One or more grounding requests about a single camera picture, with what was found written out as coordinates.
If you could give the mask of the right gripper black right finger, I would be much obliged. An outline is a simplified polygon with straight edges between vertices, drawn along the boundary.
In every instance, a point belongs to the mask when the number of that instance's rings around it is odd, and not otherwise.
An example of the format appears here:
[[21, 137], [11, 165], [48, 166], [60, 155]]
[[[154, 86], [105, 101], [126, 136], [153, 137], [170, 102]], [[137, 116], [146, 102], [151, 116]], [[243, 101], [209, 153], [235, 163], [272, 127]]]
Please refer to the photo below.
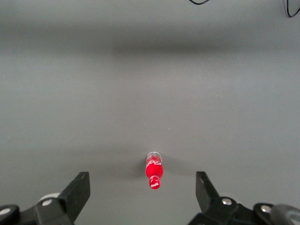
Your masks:
[[195, 195], [201, 212], [190, 225], [277, 225], [273, 204], [259, 202], [251, 209], [231, 197], [221, 196], [206, 172], [197, 172]]

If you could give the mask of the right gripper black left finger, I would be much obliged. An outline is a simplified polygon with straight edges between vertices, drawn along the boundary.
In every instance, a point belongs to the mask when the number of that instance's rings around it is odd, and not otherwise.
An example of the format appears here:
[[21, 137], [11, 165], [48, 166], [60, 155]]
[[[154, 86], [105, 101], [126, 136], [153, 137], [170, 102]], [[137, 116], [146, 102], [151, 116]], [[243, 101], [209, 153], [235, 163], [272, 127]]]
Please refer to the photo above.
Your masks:
[[27, 210], [0, 207], [2, 225], [73, 225], [90, 197], [90, 176], [80, 172], [60, 193], [43, 196]]

